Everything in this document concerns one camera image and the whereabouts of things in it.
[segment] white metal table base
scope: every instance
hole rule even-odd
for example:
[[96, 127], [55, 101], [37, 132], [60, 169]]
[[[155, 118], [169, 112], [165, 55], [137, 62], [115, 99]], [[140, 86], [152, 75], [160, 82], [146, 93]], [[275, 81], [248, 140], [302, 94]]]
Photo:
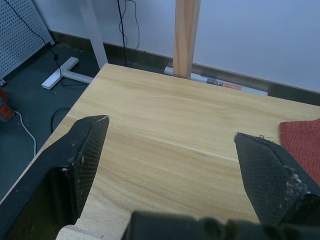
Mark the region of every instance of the white metal table base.
[[[86, 75], [82, 75], [79, 73], [75, 73], [70, 71], [77, 63], [79, 62], [78, 58], [70, 57], [61, 67], [61, 75], [62, 77], [73, 79], [82, 83], [90, 84], [93, 77], [89, 77]], [[60, 80], [61, 80], [60, 70], [59, 68], [48, 77], [41, 86], [45, 89], [52, 89]]]
[[[82, 15], [83, 23], [89, 33], [91, 45], [94, 51], [95, 59], [101, 69], [104, 64], [108, 63], [104, 43], [99, 31], [97, 19], [94, 8], [92, 6], [92, 0], [77, 0], [80, 12]], [[90, 84], [93, 80], [92, 77], [85, 76], [70, 71], [77, 63], [79, 59], [70, 57], [61, 67], [62, 77], [73, 79], [79, 82]], [[57, 69], [47, 80], [45, 80], [41, 86], [45, 89], [52, 89], [61, 79], [60, 70]]]

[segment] pegboard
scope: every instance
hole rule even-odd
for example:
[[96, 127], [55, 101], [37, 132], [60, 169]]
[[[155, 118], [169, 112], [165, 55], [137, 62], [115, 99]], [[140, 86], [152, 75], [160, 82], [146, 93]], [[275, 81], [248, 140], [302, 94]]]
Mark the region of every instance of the pegboard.
[[[45, 43], [55, 43], [42, 21], [32, 0], [7, 0], [29, 27], [40, 35]], [[0, 79], [44, 46], [11, 7], [0, 0]]]

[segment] dark baseboard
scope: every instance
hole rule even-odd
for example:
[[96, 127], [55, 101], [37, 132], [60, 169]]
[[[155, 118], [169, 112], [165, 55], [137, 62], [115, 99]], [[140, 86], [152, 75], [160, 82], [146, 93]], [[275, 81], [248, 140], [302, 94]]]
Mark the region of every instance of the dark baseboard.
[[[93, 49], [89, 39], [54, 31], [51, 31], [50, 33], [56, 43], [65, 44], [72, 48], [93, 53]], [[121, 46], [104, 43], [104, 49], [108, 57], [123, 59], [124, 50]], [[127, 48], [126, 56], [129, 62], [157, 69], [164, 70], [166, 66], [172, 67], [173, 65], [173, 59], [170, 57], [161, 56], [146, 51], [134, 50], [131, 48]], [[195, 74], [200, 74], [203, 76], [208, 76], [211, 78], [216, 78], [230, 83], [265, 91], [268, 92], [268, 95], [271, 97], [320, 106], [320, 93], [317, 92], [283, 85], [252, 76], [238, 74], [223, 69], [207, 67], [200, 64], [193, 64], [192, 72]]]

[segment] wooden table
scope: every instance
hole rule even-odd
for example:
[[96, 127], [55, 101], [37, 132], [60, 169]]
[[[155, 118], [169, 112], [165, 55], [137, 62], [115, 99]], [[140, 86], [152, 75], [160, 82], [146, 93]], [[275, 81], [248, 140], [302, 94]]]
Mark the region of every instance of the wooden table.
[[235, 132], [279, 143], [279, 123], [317, 119], [320, 108], [107, 64], [42, 150], [101, 114], [110, 125], [91, 192], [58, 240], [121, 239], [133, 210], [258, 222]]

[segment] red towel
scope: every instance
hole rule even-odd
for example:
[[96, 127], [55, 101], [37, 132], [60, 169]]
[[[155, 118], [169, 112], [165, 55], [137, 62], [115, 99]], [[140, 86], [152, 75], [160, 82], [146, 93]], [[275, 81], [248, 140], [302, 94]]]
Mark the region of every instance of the red towel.
[[320, 186], [320, 119], [280, 123], [281, 145]]

